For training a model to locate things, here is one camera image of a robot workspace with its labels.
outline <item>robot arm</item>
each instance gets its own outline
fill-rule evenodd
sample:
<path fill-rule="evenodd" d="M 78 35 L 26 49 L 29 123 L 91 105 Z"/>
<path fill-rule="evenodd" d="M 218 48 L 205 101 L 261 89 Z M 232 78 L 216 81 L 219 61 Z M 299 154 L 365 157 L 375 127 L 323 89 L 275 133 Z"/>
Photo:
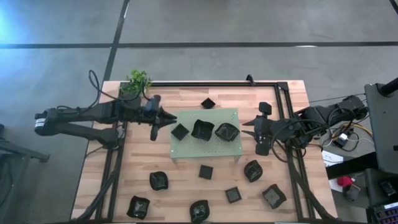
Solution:
<path fill-rule="evenodd" d="M 271 138 L 276 134 L 276 139 L 288 144 L 291 148 L 303 149 L 315 135 L 324 135 L 333 125 L 342 121 L 365 118 L 368 108 L 357 96 L 349 96 L 327 107 L 309 106 L 295 112 L 293 118 L 278 121 L 267 118 L 272 112 L 271 105 L 268 103 L 260 103 L 259 111 L 262 115 L 257 115 L 254 120 L 243 124 L 254 126 L 254 131 L 243 132 L 250 134 L 256 140 L 256 154 L 267 156 L 271 149 Z"/>
<path fill-rule="evenodd" d="M 41 136 L 68 134 L 83 137 L 88 140 L 98 140 L 106 148 L 119 145 L 118 130 L 114 128 L 93 129 L 69 122 L 96 121 L 101 124 L 113 124 L 117 121 L 146 123 L 152 125 L 150 140 L 155 141 L 160 128 L 177 122 L 176 116 L 167 113 L 159 107 L 160 96 L 152 97 L 145 106 L 141 106 L 141 99 L 113 100 L 98 103 L 92 108 L 56 109 L 50 108 L 43 113 L 36 114 L 35 132 Z"/>

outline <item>white wire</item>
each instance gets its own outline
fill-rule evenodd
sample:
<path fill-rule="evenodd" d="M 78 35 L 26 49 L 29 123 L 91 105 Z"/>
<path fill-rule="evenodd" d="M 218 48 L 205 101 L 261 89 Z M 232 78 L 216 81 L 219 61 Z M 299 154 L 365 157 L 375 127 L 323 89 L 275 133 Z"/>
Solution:
<path fill-rule="evenodd" d="M 326 146 L 322 146 L 322 147 L 327 147 L 327 146 L 330 146 L 330 144 L 331 144 L 332 142 L 333 142 L 333 138 L 331 138 L 331 139 L 330 139 L 330 142 L 329 142 L 329 144 L 327 144 Z"/>
<path fill-rule="evenodd" d="M 367 138 L 361 138 L 361 139 L 356 139 L 356 140 L 354 140 L 354 139 L 347 139 L 347 140 L 349 140 L 349 141 L 359 141 L 359 143 L 364 142 L 364 141 L 361 141 L 361 140 L 366 140 L 366 141 L 368 141 L 369 143 L 371 143 L 372 145 L 374 145 L 374 143 L 373 143 L 371 140 L 367 139 Z"/>

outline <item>black square bowl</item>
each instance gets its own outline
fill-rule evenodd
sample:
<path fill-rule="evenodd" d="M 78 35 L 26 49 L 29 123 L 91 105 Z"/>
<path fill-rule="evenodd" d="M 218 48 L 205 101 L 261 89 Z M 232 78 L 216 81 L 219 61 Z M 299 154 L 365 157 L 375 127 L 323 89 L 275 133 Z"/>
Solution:
<path fill-rule="evenodd" d="M 182 140 L 189 133 L 188 129 L 185 128 L 182 124 L 178 124 L 172 131 L 174 137 L 178 140 Z"/>
<path fill-rule="evenodd" d="M 204 109 L 212 109 L 216 103 L 213 102 L 213 100 L 211 100 L 210 98 L 205 99 L 201 105 L 204 107 Z"/>
<path fill-rule="evenodd" d="M 213 128 L 214 128 L 213 123 L 207 121 L 201 121 L 198 119 L 193 125 L 193 131 L 191 135 L 195 138 L 209 141 L 211 135 L 213 134 Z"/>

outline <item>wire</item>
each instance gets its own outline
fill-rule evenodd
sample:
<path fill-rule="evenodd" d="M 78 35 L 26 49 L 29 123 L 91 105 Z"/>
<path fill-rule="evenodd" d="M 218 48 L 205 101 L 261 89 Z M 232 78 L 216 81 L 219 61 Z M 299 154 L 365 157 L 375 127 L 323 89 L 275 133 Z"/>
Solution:
<path fill-rule="evenodd" d="M 364 126 L 358 124 L 359 122 L 357 122 L 356 124 L 352 124 L 352 126 L 354 126 L 355 128 L 359 128 L 359 129 L 362 129 L 363 131 L 365 131 L 371 137 L 371 139 L 374 141 L 373 133 L 368 128 L 365 128 Z"/>
<path fill-rule="evenodd" d="M 92 70 L 88 71 L 88 78 L 90 79 L 91 84 L 93 84 L 93 82 L 92 82 L 92 80 L 91 80 L 91 77 L 90 77 L 91 72 L 94 73 L 94 79 L 95 79 L 96 86 L 100 86 L 100 82 L 98 81 L 98 77 L 97 77 L 97 75 L 95 74 L 95 72 L 92 71 Z M 97 91 L 97 96 L 96 96 L 94 102 L 93 102 L 91 105 L 89 105 L 89 106 L 88 106 L 86 109 L 84 109 L 84 110 L 81 110 L 80 107 L 76 107 L 76 108 L 75 108 L 76 111 L 74 111 L 74 112 L 64 112 L 63 110 L 65 110 L 65 109 L 74 110 L 73 108 L 71 108 L 71 107 L 69 107 L 69 106 L 64 106 L 64 105 L 57 106 L 56 110 L 57 110 L 59 113 L 63 113 L 63 114 L 79 114 L 79 113 L 84 113 L 84 112 L 86 112 L 86 111 L 92 109 L 92 107 L 93 107 L 95 104 L 97 104 L 97 102 L 100 100 L 100 95 L 101 95 L 100 91 Z"/>
<path fill-rule="evenodd" d="M 85 158 L 87 158 L 91 153 L 94 153 L 94 152 L 96 152 L 96 151 L 98 151 L 98 150 L 100 150 L 100 149 L 102 149 L 102 148 L 104 148 L 104 146 L 101 146 L 101 147 L 99 147 L 99 148 L 97 148 L 97 149 L 92 150 L 91 152 L 89 152 L 89 153 L 86 154 Z"/>
<path fill-rule="evenodd" d="M 321 102 L 321 101 L 326 101 L 326 100 L 335 100 L 335 99 L 340 99 L 340 98 L 344 98 L 344 97 L 349 97 L 349 96 L 360 96 L 360 95 L 365 95 L 365 93 L 352 94 L 352 95 L 348 95 L 348 96 L 339 96 L 339 97 L 328 98 L 328 99 L 323 99 L 323 100 L 313 100 L 313 101 L 310 101 L 309 103 Z"/>
<path fill-rule="evenodd" d="M 107 93 L 105 93 L 104 91 L 101 90 L 100 84 L 99 84 L 98 82 L 97 82 L 97 85 L 94 84 L 94 81 L 93 81 L 93 79 L 91 78 L 91 74 L 94 75 L 94 78 L 95 78 L 96 80 L 98 79 L 97 74 L 96 74 L 94 71 L 90 70 L 90 71 L 88 72 L 88 79 L 89 79 L 91 85 L 98 91 L 98 93 L 102 93 L 102 94 L 104 94 L 105 96 L 108 96 L 108 97 L 110 97 L 110 98 L 112 98 L 112 99 L 114 99 L 114 100 L 120 100 L 120 101 L 133 101 L 133 100 L 137 99 L 137 98 L 139 97 L 139 95 L 141 94 L 141 90 L 139 90 L 138 93 L 137 93 L 137 95 L 136 95 L 135 97 L 131 98 L 131 99 L 122 99 L 122 98 L 117 98 L 117 97 L 111 96 L 111 95 L 109 95 L 109 94 L 107 94 Z"/>
<path fill-rule="evenodd" d="M 298 149 L 298 150 L 296 149 L 295 152 L 296 152 L 297 156 L 294 156 L 294 154 L 292 154 L 292 156 L 293 156 L 294 158 L 296 158 L 296 159 L 299 158 L 299 150 L 304 150 L 304 153 L 300 156 L 300 158 L 304 158 L 304 156 L 305 156 L 306 153 L 307 153 L 307 149 L 306 149 L 306 148 Z"/>
<path fill-rule="evenodd" d="M 326 127 L 326 128 L 329 128 L 327 125 L 325 125 L 325 124 L 323 124 L 323 123 L 321 123 L 321 122 L 319 122 L 319 121 L 315 121 L 315 120 L 312 120 L 312 119 L 302 119 L 302 120 L 298 120 L 298 121 L 293 121 L 293 122 L 291 122 L 290 124 L 286 124 L 285 126 L 283 126 L 282 128 L 280 128 L 275 134 L 274 134 L 274 136 L 272 137 L 272 139 L 271 139 L 271 150 L 272 150 L 272 152 L 274 153 L 274 155 L 276 156 L 276 158 L 278 159 L 278 160 L 280 160 L 281 162 L 287 162 L 286 160 L 284 160 L 284 159 L 282 159 L 282 158 L 280 158 L 278 155 L 277 155 L 277 153 L 275 152 L 275 149 L 274 149 L 274 143 L 275 142 L 277 142 L 277 144 L 284 150 L 284 152 L 286 153 L 286 156 L 287 156 L 287 152 L 286 152 L 286 150 L 285 150 L 285 148 L 281 145 L 281 143 L 279 142 L 279 141 L 277 141 L 277 136 L 278 136 L 278 134 L 280 134 L 283 130 L 285 130 L 286 128 L 288 128 L 289 126 L 291 126 L 291 125 L 293 125 L 293 124 L 297 124 L 297 123 L 317 123 L 317 124 L 320 124 L 320 125 L 322 125 L 322 126 L 324 126 L 324 127 Z"/>
<path fill-rule="evenodd" d="M 8 166 L 8 176 L 9 176 L 9 180 L 10 180 L 10 187 L 8 188 L 8 190 L 7 190 L 7 194 L 6 194 L 6 196 L 4 196 L 4 198 L 1 200 L 1 202 L 0 202 L 0 208 L 4 205 L 4 202 L 6 202 L 6 200 L 7 200 L 7 198 L 8 198 L 8 196 L 9 196 L 9 194 L 10 194 L 10 192 L 11 192 L 11 189 L 12 189 L 12 187 L 13 187 L 13 185 L 14 185 L 14 181 L 13 181 L 13 179 L 12 179 L 12 173 L 11 173 L 11 165 L 10 165 L 10 162 L 9 161 L 5 161 L 5 163 L 7 164 L 7 166 Z"/>
<path fill-rule="evenodd" d="M 367 139 L 367 138 L 361 138 L 361 139 L 358 139 L 358 140 L 352 140 L 352 139 L 347 139 L 347 140 L 349 140 L 349 141 L 356 141 L 356 142 L 369 142 L 370 144 L 372 144 L 372 145 L 374 145 L 374 143 L 372 142 L 372 141 L 370 141 L 369 139 Z"/>
<path fill-rule="evenodd" d="M 328 117 L 328 124 L 329 124 L 329 126 L 330 126 L 330 121 L 331 121 L 331 119 L 333 118 L 333 113 L 335 113 L 336 111 L 338 111 L 339 110 L 339 108 L 336 108 L 336 109 L 334 109 L 330 114 L 329 114 L 329 117 Z"/>
<path fill-rule="evenodd" d="M 367 115 L 364 119 L 362 119 L 362 120 L 360 120 L 360 121 L 358 121 L 358 122 L 355 122 L 354 124 L 359 124 L 360 122 L 366 120 L 368 117 L 369 117 L 369 115 Z"/>
<path fill-rule="evenodd" d="M 336 145 L 336 144 L 333 144 L 333 145 L 336 146 L 336 147 L 338 147 L 338 148 L 340 148 L 340 149 L 343 150 L 343 151 L 346 151 L 346 152 L 352 152 L 352 151 L 354 151 L 354 150 L 356 149 L 356 147 L 358 146 L 358 144 L 359 144 L 359 135 L 356 134 L 355 132 L 353 132 L 353 134 L 356 136 L 356 139 L 355 139 L 355 140 L 347 138 L 347 140 L 349 140 L 349 141 L 354 141 L 354 142 L 355 142 L 355 145 L 354 145 L 354 147 L 353 147 L 352 149 L 345 149 L 345 148 L 343 148 L 343 147 L 341 147 L 341 146 L 338 146 L 338 145 Z"/>
<path fill-rule="evenodd" d="M 279 147 L 285 152 L 285 154 L 286 154 L 286 156 L 287 156 L 285 147 L 284 147 L 278 140 L 275 140 L 275 141 L 276 141 L 276 143 L 279 145 Z M 278 158 L 278 160 L 287 163 L 287 160 L 282 159 L 282 158 L 279 157 L 279 155 L 275 152 L 275 149 L 274 149 L 274 146 L 273 146 L 273 145 L 271 145 L 271 149 L 272 149 L 272 152 L 274 153 L 274 155 L 276 156 L 276 158 Z"/>
<path fill-rule="evenodd" d="M 122 126 L 123 126 L 122 124 L 117 125 L 117 126 L 116 126 L 116 129 L 118 129 L 118 128 L 122 127 Z M 125 133 L 126 133 L 126 130 L 123 129 L 123 133 L 122 133 L 122 135 L 121 135 L 122 138 L 124 138 Z M 94 153 L 94 152 L 96 152 L 96 151 L 98 151 L 98 150 L 100 150 L 100 149 L 102 149 L 102 148 L 104 148 L 104 146 L 101 146 L 101 147 L 98 147 L 98 148 L 92 150 L 91 152 L 89 152 L 89 153 L 86 154 L 85 158 L 87 158 L 88 155 L 90 155 L 91 153 Z"/>
<path fill-rule="evenodd" d="M 144 96 L 145 99 L 147 99 L 147 101 L 150 101 L 150 98 L 148 98 L 148 97 L 145 95 L 145 89 L 144 89 L 144 88 L 145 88 L 145 86 L 143 85 L 143 86 L 142 86 L 142 95 Z"/>
<path fill-rule="evenodd" d="M 321 146 L 321 145 L 319 145 L 319 144 L 308 144 L 309 146 L 318 146 L 320 149 L 321 149 L 321 151 L 323 151 L 323 147 Z"/>

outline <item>black cable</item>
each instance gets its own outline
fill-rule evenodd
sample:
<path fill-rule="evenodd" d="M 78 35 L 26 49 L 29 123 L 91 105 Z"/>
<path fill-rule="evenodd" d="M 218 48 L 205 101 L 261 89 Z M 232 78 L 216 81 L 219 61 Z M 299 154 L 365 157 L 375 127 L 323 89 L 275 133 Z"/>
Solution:
<path fill-rule="evenodd" d="M 339 96 L 339 97 L 334 97 L 334 98 L 329 98 L 329 99 L 324 99 L 324 100 L 313 100 L 313 101 L 310 101 L 310 103 L 321 102 L 321 101 L 326 101 L 326 100 L 335 100 L 335 99 L 345 98 L 345 97 L 349 97 L 349 96 L 360 96 L 360 95 L 365 95 L 365 93 L 352 94 L 352 95 L 348 95 L 348 96 Z"/>
<path fill-rule="evenodd" d="M 284 147 L 278 140 L 275 140 L 275 141 L 276 141 L 276 143 L 279 145 L 279 147 L 285 152 L 285 154 L 286 154 L 286 156 L 287 156 L 285 147 Z M 274 146 L 273 146 L 273 145 L 271 145 L 271 149 L 272 149 L 272 152 L 274 153 L 275 157 L 278 158 L 278 160 L 287 163 L 287 160 L 282 159 L 282 158 L 279 157 L 279 155 L 275 152 L 275 149 L 274 149 Z"/>
<path fill-rule="evenodd" d="M 333 111 L 331 111 L 331 113 L 329 114 L 329 117 L 328 117 L 328 125 L 330 126 L 330 121 L 331 121 L 331 119 L 333 118 L 333 113 L 335 113 L 336 111 L 338 111 L 339 110 L 339 108 L 336 108 L 336 109 L 334 109 Z"/>
<path fill-rule="evenodd" d="M 321 152 L 323 151 L 323 146 L 318 145 L 318 144 L 308 144 L 309 146 L 318 146 L 321 149 Z"/>
<path fill-rule="evenodd" d="M 121 126 L 123 126 L 123 125 L 122 125 L 122 124 L 118 125 L 118 126 L 116 127 L 116 129 L 120 128 Z M 124 134 L 125 134 L 125 133 L 126 133 L 126 130 L 123 129 L 123 133 L 122 133 L 122 135 L 121 135 L 122 138 L 124 137 Z M 86 154 L 85 158 L 87 158 L 88 155 L 90 155 L 91 153 L 94 153 L 94 152 L 96 152 L 96 151 L 98 151 L 98 150 L 100 150 L 100 149 L 102 149 L 102 148 L 104 148 L 104 146 L 101 146 L 101 147 L 99 147 L 99 148 L 97 148 L 97 149 L 92 150 L 91 152 L 89 152 L 89 153 Z"/>
<path fill-rule="evenodd" d="M 86 154 L 85 158 L 87 158 L 88 155 L 90 155 L 91 153 L 94 153 L 94 152 L 96 152 L 96 151 L 98 151 L 98 150 L 100 150 L 100 149 L 102 149 L 102 148 L 104 148 L 104 146 L 101 146 L 101 147 L 99 147 L 99 148 L 97 148 L 97 149 L 92 150 L 91 152 L 89 152 L 89 153 Z"/>
<path fill-rule="evenodd" d="M 102 94 L 104 94 L 105 96 L 108 96 L 108 97 L 110 97 L 110 98 L 112 98 L 112 99 L 114 99 L 114 100 L 120 100 L 120 101 L 133 101 L 133 100 L 137 99 L 137 98 L 139 97 L 139 95 L 141 94 L 141 90 L 139 90 L 138 93 L 137 93 L 137 95 L 136 95 L 135 97 L 131 98 L 131 99 L 122 99 L 122 98 L 117 98 L 117 97 L 111 96 L 111 95 L 109 95 L 109 94 L 107 94 L 107 93 L 105 93 L 105 92 L 103 92 L 103 91 L 101 90 L 100 84 L 99 84 L 99 83 L 97 83 L 97 85 L 94 84 L 93 79 L 91 78 L 91 74 L 94 75 L 94 78 L 95 78 L 96 80 L 98 79 L 97 74 L 96 74 L 94 71 L 90 70 L 90 71 L 88 72 L 88 79 L 89 79 L 91 85 L 98 91 L 98 93 L 102 93 Z"/>
<path fill-rule="evenodd" d="M 281 145 L 281 143 L 279 143 L 279 142 L 276 140 L 276 137 L 278 136 L 278 134 L 281 133 L 281 132 L 282 132 L 283 130 L 285 130 L 286 128 L 288 128 L 289 126 L 293 125 L 293 124 L 297 124 L 297 123 L 306 123 L 306 122 L 308 122 L 308 123 L 317 123 L 317 124 L 322 125 L 322 126 L 325 127 L 325 128 L 329 128 L 327 125 L 325 125 L 325 124 L 323 124 L 323 123 L 321 123 L 321 122 L 319 122 L 319 121 L 312 120 L 312 119 L 302 119 L 302 120 L 298 120 L 298 121 L 293 121 L 293 122 L 291 122 L 290 124 L 287 124 L 287 125 L 283 126 L 282 128 L 280 128 L 280 129 L 274 134 L 274 136 L 273 136 L 272 139 L 271 139 L 271 150 L 272 150 L 272 152 L 275 154 L 275 156 L 276 156 L 276 158 L 277 158 L 278 160 L 280 160 L 281 162 L 287 162 L 286 160 L 280 158 L 280 157 L 276 154 L 275 149 L 274 149 L 274 143 L 277 142 L 278 145 L 284 150 L 284 152 L 286 153 L 286 156 L 287 156 L 287 152 L 286 152 L 285 148 Z"/>
<path fill-rule="evenodd" d="M 366 120 L 366 118 L 368 118 L 369 117 L 369 115 L 367 115 L 364 119 L 362 119 L 362 120 L 359 120 L 358 122 L 355 122 L 355 123 L 353 123 L 353 124 L 359 124 L 360 122 L 362 122 L 362 121 L 364 121 L 364 120 Z"/>
<path fill-rule="evenodd" d="M 304 158 L 304 156 L 305 156 L 306 153 L 307 153 L 307 149 L 306 149 L 306 148 L 303 148 L 303 149 L 296 149 L 295 152 L 296 152 L 297 156 L 294 156 L 294 154 L 292 154 L 292 156 L 293 156 L 295 159 L 299 159 L 299 156 L 298 156 L 299 150 L 304 150 L 304 153 L 300 156 L 300 158 Z"/>
<path fill-rule="evenodd" d="M 8 196 L 9 196 L 9 194 L 11 192 L 12 186 L 14 185 L 13 179 L 12 179 L 10 162 L 9 161 L 5 161 L 5 163 L 8 165 L 8 176 L 9 176 L 9 180 L 10 180 L 10 187 L 8 188 L 6 196 L 4 196 L 4 198 L 0 202 L 0 208 L 4 205 L 4 202 L 6 202 Z"/>
<path fill-rule="evenodd" d="M 90 73 L 91 73 L 91 72 L 94 73 L 94 74 L 95 74 L 95 72 L 92 71 L 92 70 L 88 71 L 88 78 L 90 79 L 90 81 L 91 81 L 91 83 L 92 83 L 92 80 L 91 80 L 91 77 L 90 77 Z M 97 85 L 97 86 L 100 86 L 100 82 L 98 81 L 98 77 L 96 76 L 96 74 L 94 75 L 94 79 L 95 79 L 96 85 Z M 60 105 L 60 106 L 57 106 L 57 111 L 58 111 L 59 113 L 64 113 L 64 114 L 79 114 L 79 113 L 84 113 L 84 112 L 90 110 L 95 104 L 97 104 L 98 100 L 100 100 L 100 95 L 101 95 L 101 93 L 100 93 L 99 91 L 97 91 L 97 96 L 96 96 L 94 102 L 93 102 L 91 105 L 89 105 L 89 106 L 88 106 L 86 109 L 84 109 L 84 110 L 81 110 L 80 107 L 76 107 L 75 109 L 76 109 L 77 111 L 67 113 L 67 112 L 64 112 L 64 111 L 62 111 L 62 110 L 65 110 L 65 109 L 71 109 L 71 110 L 73 110 L 73 108 L 71 108 L 71 107 L 69 107 L 69 106 Z"/>
<path fill-rule="evenodd" d="M 145 85 L 142 86 L 142 95 L 144 96 L 145 99 L 147 99 L 148 101 L 150 101 L 150 98 L 148 98 L 148 97 L 145 95 Z"/>

